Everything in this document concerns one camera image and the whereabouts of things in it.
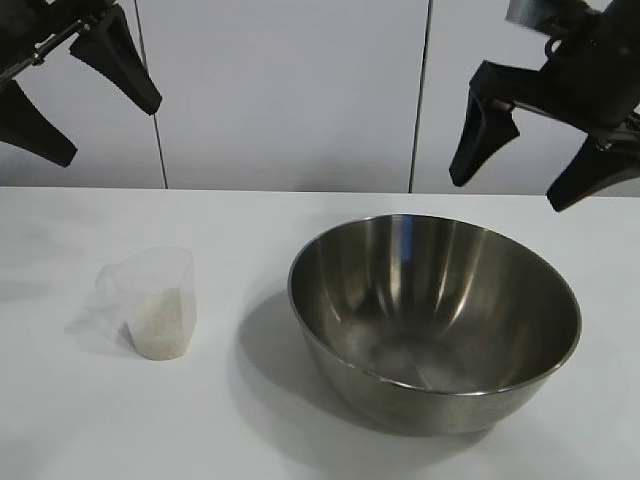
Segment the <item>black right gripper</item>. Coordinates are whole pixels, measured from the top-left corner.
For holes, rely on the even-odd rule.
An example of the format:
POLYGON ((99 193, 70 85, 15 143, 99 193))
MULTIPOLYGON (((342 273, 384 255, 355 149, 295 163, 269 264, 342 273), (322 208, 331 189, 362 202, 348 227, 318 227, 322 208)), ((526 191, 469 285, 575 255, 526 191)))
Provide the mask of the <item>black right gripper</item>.
POLYGON ((520 135, 516 108, 591 133, 546 193, 556 212, 638 178, 638 2, 596 10, 585 1, 512 1, 505 18, 546 36, 546 61, 538 70, 481 63, 449 166, 452 183, 466 185, 520 135))

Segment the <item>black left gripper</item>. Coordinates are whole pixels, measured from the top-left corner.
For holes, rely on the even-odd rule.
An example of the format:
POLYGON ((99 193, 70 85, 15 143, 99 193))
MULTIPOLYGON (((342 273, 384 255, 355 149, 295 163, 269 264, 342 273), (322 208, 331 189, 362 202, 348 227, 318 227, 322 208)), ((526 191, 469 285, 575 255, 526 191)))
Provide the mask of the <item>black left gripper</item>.
POLYGON ((31 103, 13 80, 41 65, 69 37, 70 54, 155 114, 162 96, 135 47, 123 8, 113 1, 1 2, 1 141, 69 166, 76 146, 31 103))

